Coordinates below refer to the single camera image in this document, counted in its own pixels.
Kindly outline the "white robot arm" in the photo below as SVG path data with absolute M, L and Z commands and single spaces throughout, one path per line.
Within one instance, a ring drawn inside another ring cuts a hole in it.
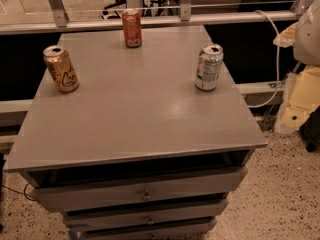
M 276 37 L 277 47 L 293 47 L 294 59 L 304 65 L 301 72 L 290 72 L 285 80 L 283 102 L 274 131 L 292 134 L 320 106 L 320 0 L 314 0 L 299 21 Z

